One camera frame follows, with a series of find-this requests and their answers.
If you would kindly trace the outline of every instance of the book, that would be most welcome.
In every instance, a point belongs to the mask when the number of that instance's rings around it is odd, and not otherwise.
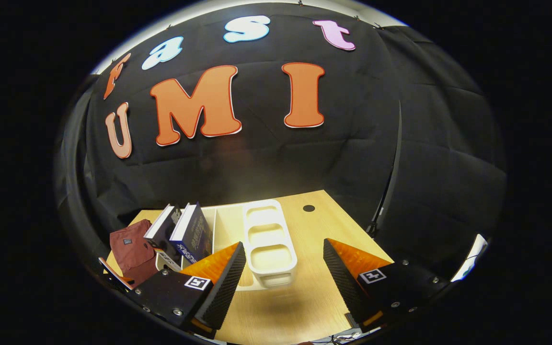
[[[212,229],[199,203],[187,204],[173,229],[169,242],[188,262],[195,264],[212,255]]]
[[[168,204],[144,234],[144,239],[155,249],[155,253],[160,255],[166,261],[167,266],[176,272],[181,270],[182,256],[169,242],[169,238],[181,215],[178,206]]]

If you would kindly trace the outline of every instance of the orange letter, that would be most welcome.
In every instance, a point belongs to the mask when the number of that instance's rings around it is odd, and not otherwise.
[[[176,79],[167,79],[153,86],[150,94],[157,103],[157,144],[167,146],[180,140],[180,133],[173,128],[172,118],[187,138],[195,137],[202,109],[202,135],[223,136],[241,131],[242,123],[234,116],[231,104],[231,79],[236,74],[236,66],[207,69],[199,78],[191,97]]]
[[[108,79],[108,85],[105,87],[105,94],[103,94],[103,99],[105,100],[110,96],[112,93],[112,90],[114,90],[114,81],[118,79],[118,76],[121,75],[121,70],[123,70],[123,63],[127,62],[129,60],[129,57],[131,56],[131,53],[127,54],[119,63],[114,66],[114,68],[110,71],[110,78]]]
[[[291,79],[291,111],[285,116],[285,125],[318,127],[324,116],[318,112],[318,79],[325,70],[310,63],[287,63],[282,71]]]
[[[121,131],[123,131],[123,144],[121,145],[116,138],[116,131],[114,130],[114,113],[110,113],[105,118],[105,126],[108,127],[108,137],[110,138],[110,146],[112,151],[120,159],[125,159],[131,155],[131,135],[129,133],[129,124],[127,124],[127,109],[129,109],[129,103],[125,102],[121,104],[116,110],[116,115],[121,122]]]

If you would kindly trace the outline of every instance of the red cloth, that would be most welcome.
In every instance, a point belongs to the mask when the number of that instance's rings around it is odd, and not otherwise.
[[[135,286],[157,273],[155,250],[144,239],[144,234],[151,226],[148,219],[143,219],[113,233],[110,233],[110,247],[114,259],[125,277],[135,280]]]

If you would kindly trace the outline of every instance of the pink letter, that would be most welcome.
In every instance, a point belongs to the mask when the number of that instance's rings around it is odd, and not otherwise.
[[[355,44],[351,42],[344,41],[342,33],[348,35],[348,30],[345,28],[340,28],[336,22],[332,20],[315,20],[312,22],[315,26],[320,26],[322,29],[322,35],[325,39],[336,48],[344,50],[354,50]]]

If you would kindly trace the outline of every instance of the letter m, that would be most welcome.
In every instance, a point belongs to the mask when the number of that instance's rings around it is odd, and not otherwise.
[[[173,128],[173,120],[187,138],[195,137],[199,115],[204,111],[204,136],[223,136],[238,133],[242,123],[234,116],[231,103],[231,79],[236,66],[217,66],[207,69],[199,78],[193,95],[189,96],[176,79],[167,79],[150,90],[157,105],[159,146],[176,144],[180,133]]]

